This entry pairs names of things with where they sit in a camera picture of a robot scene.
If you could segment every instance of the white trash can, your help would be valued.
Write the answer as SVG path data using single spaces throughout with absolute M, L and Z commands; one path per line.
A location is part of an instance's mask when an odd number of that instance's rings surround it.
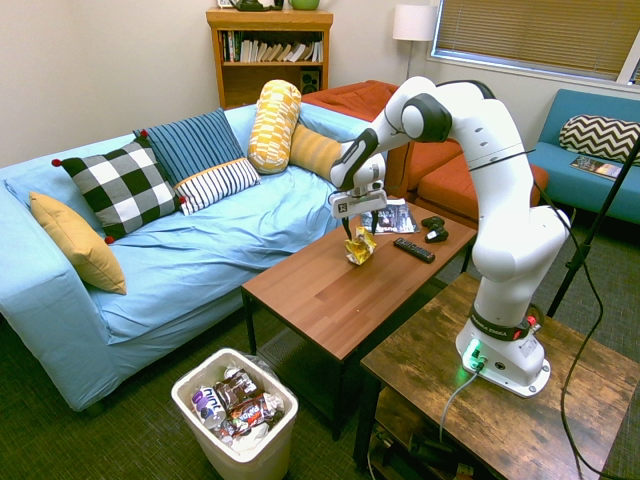
M 201 385 L 213 386 L 222 380 L 224 371 L 232 364 L 244 368 L 258 388 L 270 394 L 277 393 L 284 402 L 284 417 L 254 449 L 242 453 L 222 443 L 191 410 L 191 397 L 197 388 Z M 211 465 L 225 480 L 281 480 L 287 473 L 298 400 L 276 378 L 239 352 L 224 348 L 214 353 L 175 383 L 171 398 L 178 405 Z

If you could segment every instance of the black and white checkered pillow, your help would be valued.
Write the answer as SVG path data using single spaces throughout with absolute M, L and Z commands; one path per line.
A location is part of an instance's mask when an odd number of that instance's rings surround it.
M 71 176 L 113 240 L 180 207 L 144 137 L 106 155 L 53 163 Z

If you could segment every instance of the black remote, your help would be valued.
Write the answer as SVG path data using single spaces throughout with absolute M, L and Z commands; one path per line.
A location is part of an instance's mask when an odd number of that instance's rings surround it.
M 424 260 L 427 263 L 431 263 L 436 259 L 436 256 L 429 250 L 425 250 L 424 248 L 419 247 L 406 238 L 398 238 L 395 242 L 393 242 L 393 244 L 396 247 L 401 248 L 405 252 L 408 252 L 414 257 L 418 257 L 420 260 Z

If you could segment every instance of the window sill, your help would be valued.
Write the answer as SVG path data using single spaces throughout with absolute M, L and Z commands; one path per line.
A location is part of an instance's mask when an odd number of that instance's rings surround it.
M 502 65 L 490 65 L 487 63 L 455 60 L 451 58 L 434 57 L 431 54 L 427 55 L 428 62 L 443 63 L 448 65 L 456 65 L 460 67 L 476 68 L 478 70 L 486 70 L 490 72 L 503 73 L 506 75 L 514 75 L 518 77 L 530 77 L 539 78 L 549 81 L 569 83 L 573 85 L 582 85 L 586 87 L 597 87 L 611 91 L 628 92 L 628 93 L 640 93 L 640 85 L 622 85 L 612 80 L 597 80 L 588 79 L 583 77 L 575 77 L 572 75 L 563 75 L 560 73 L 541 72 L 535 70 L 529 70 L 521 67 L 511 67 Z

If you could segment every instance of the game controller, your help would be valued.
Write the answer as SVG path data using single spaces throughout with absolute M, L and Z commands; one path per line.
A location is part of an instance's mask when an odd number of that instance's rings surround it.
M 443 242 L 449 237 L 449 232 L 444 228 L 444 220 L 441 217 L 429 217 L 420 222 L 423 227 L 429 229 L 429 233 L 424 237 L 427 243 Z

